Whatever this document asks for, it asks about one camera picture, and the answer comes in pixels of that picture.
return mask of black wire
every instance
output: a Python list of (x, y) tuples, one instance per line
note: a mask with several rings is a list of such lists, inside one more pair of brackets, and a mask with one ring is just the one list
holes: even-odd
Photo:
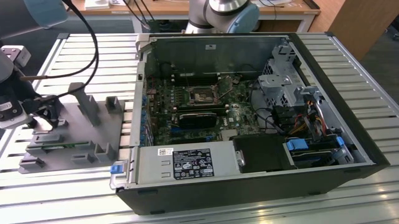
[(270, 0), (267, 0), (267, 1), (268, 1), (270, 4), (272, 4), (274, 6), (270, 6), (270, 5), (264, 4), (262, 0), (259, 0), (259, 1), (260, 1), (262, 5), (264, 5), (264, 6), (267, 6), (267, 7), (272, 7), (274, 9), (275, 9), (275, 8), (284, 8), (284, 6), (275, 6), (275, 4), (274, 4)]
[(264, 132), (267, 132), (267, 122), (264, 122)]
[(124, 4), (127, 6), (127, 8), (129, 9), (131, 13), (133, 14), (133, 16), (136, 17), (136, 19), (139, 20), (139, 22), (143, 24), (144, 27), (147, 27), (147, 24), (140, 20), (140, 18), (137, 17), (136, 13), (133, 12), (131, 6), (127, 4), (125, 0), (124, 1)]
[(266, 121), (266, 122), (267, 122), (267, 123), (276, 129), (276, 131), (278, 131), (280, 134), (287, 135), (287, 133), (283, 131), (283, 129), (282, 129), (274, 122), (268, 121), (264, 117), (262, 117), (262, 115), (258, 113), (258, 110), (260, 110), (260, 109), (270, 110), (270, 108), (258, 108), (256, 110), (254, 109), (254, 105), (252, 105), (252, 94), (254, 94), (254, 87), (255, 87), (256, 82), (259, 82), (258, 79), (255, 80), (255, 82), (254, 82), (254, 84), (252, 84), (252, 87), (251, 87), (251, 93), (250, 93), (250, 105), (251, 105), (251, 108), (252, 108), (252, 110), (255, 111), (256, 116), (258, 116), (262, 120), (264, 120), (264, 121)]
[(141, 3), (143, 3), (143, 5), (144, 5), (145, 10), (148, 11), (148, 14), (149, 14), (149, 16), (151, 16), (151, 19), (155, 20), (152, 14), (151, 14), (151, 12), (149, 12), (149, 10), (148, 10), (148, 8), (147, 8), (145, 2), (144, 2), (143, 0), (141, 0)]
[[(67, 4), (67, 6), (68, 6), (68, 8), (67, 8), (67, 12), (68, 11), (73, 11), (73, 9), (71, 8), (71, 6), (68, 5), (68, 4), (73, 4), (72, 2), (71, 2), (71, 0), (63, 0), (63, 2)], [(88, 63), (88, 65), (83, 68), (83, 69), (80, 69), (79, 71), (75, 71), (75, 72), (72, 72), (72, 73), (68, 73), (68, 74), (64, 74), (64, 75), (57, 75), (57, 76), (45, 76), (45, 79), (49, 79), (49, 78), (65, 78), (65, 77), (69, 77), (69, 76), (73, 76), (73, 75), (76, 75), (76, 74), (79, 74), (79, 73), (81, 73), (83, 71), (85, 71), (91, 66), (92, 66), (92, 64), (95, 63), (95, 56), (93, 56), (93, 59), (91, 60), (91, 62)]]
[(68, 5), (68, 7), (69, 7), (71, 10), (73, 11), (73, 13), (75, 13), (75, 14), (77, 15), (77, 17), (80, 18), (81, 22), (85, 24), (87, 30), (88, 30), (88, 32), (89, 32), (89, 34), (91, 34), (91, 36), (92, 36), (93, 43), (95, 43), (95, 57), (93, 57), (93, 60), (95, 60), (95, 68), (93, 68), (93, 72), (92, 72), (92, 74), (91, 74), (91, 76), (89, 76), (87, 82), (83, 84), (83, 86), (80, 86), (79, 88), (76, 88), (76, 89), (73, 89), (73, 90), (71, 90), (71, 91), (68, 91), (68, 92), (65, 92), (65, 93), (63, 93), (63, 94), (60, 94), (60, 95), (57, 95), (57, 96), (55, 96), (55, 97), (52, 97), (52, 98), (44, 100), (44, 101), (41, 102), (43, 104), (47, 103), (47, 102), (49, 102), (49, 101), (53, 101), (53, 100), (56, 100), (56, 99), (59, 99), (59, 98), (61, 98), (61, 97), (64, 97), (64, 96), (67, 96), (67, 95), (69, 95), (69, 94), (72, 94), (72, 93), (75, 93), (76, 91), (79, 91), (79, 90), (81, 90), (81, 89), (84, 89), (84, 88), (87, 87), (87, 85), (89, 84), (89, 82), (92, 81), (92, 79), (93, 79), (93, 77), (95, 77), (95, 73), (96, 73), (97, 68), (99, 68), (99, 61), (100, 61), (100, 60), (99, 60), (99, 43), (97, 43), (97, 37), (95, 36), (95, 31), (93, 31), (92, 27), (89, 26), (89, 24), (88, 24), (85, 18), (83, 17), (83, 15), (81, 15), (79, 9), (77, 9), (76, 6), (73, 5), (72, 1), (71, 1), (71, 0), (63, 0), (63, 2)]
[(148, 24), (148, 21), (147, 21), (147, 19), (145, 19), (145, 16), (144, 16), (144, 13), (143, 13), (143, 11), (141, 11), (141, 8), (140, 8), (140, 6), (139, 6), (139, 4), (137, 4), (137, 1), (136, 1), (136, 0), (133, 0), (133, 1), (135, 1), (136, 6), (137, 6), (137, 9), (139, 9), (139, 11), (140, 11), (140, 13), (141, 13), (143, 19), (144, 19), (145, 23)]

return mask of circuit board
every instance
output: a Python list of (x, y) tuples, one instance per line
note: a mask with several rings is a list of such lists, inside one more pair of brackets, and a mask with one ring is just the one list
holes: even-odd
[[(222, 76), (212, 86), (175, 86), (167, 79), (148, 80), (153, 145), (223, 141), (230, 135), (259, 133), (262, 130), (248, 103), (252, 82), (239, 81), (234, 75)], [(218, 114), (216, 124), (208, 128), (181, 128), (176, 107), (200, 106), (195, 111), (207, 112), (204, 105), (222, 107), (218, 110), (224, 114)]]

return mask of metal slatted table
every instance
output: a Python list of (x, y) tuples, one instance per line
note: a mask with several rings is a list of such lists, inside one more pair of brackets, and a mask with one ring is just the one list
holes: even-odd
[[(299, 34), (391, 167), (354, 180), (328, 194), (288, 198), (155, 216), (137, 216), (109, 189), (108, 167), (21, 175), (19, 161), (31, 130), (8, 130), (1, 142), (1, 223), (371, 223), (399, 219), (399, 108), (335, 37)], [(120, 159), (128, 154), (136, 81), (135, 34), (97, 34), (100, 68), (85, 91), (96, 100), (127, 100)], [(84, 67), (95, 52), (89, 35), (59, 39), (39, 75), (65, 74)], [(303, 67), (310, 82), (314, 79)], [(60, 94), (71, 82), (84, 82), (91, 70), (73, 77), (33, 83), (40, 94)], [(72, 102), (72, 97), (61, 98)]]

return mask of motherboard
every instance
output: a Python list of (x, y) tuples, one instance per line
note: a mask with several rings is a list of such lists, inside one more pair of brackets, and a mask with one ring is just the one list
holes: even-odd
[(227, 141), (262, 131), (239, 74), (147, 79), (153, 145)]

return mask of green circuit board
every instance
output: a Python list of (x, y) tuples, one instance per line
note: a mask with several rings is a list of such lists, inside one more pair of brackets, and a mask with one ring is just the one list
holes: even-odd
[(173, 107), (176, 105), (184, 106), (189, 102), (188, 89), (205, 89), (210, 86), (177, 87), (168, 80), (160, 79), (148, 82), (148, 92), (153, 93), (149, 96), (153, 145), (184, 144), (191, 143), (191, 140), (193, 142), (223, 141), (223, 130), (236, 130), (238, 134), (254, 134), (262, 131), (247, 100), (248, 86), (254, 81), (236, 81), (234, 84), (232, 81), (234, 78), (231, 76), (223, 77), (218, 85), (215, 85), (216, 88), (214, 88), (218, 94), (218, 101), (215, 101), (218, 103), (223, 102), (224, 110), (227, 111), (226, 116), (218, 116), (214, 127), (189, 130), (179, 127), (179, 116), (173, 112)]

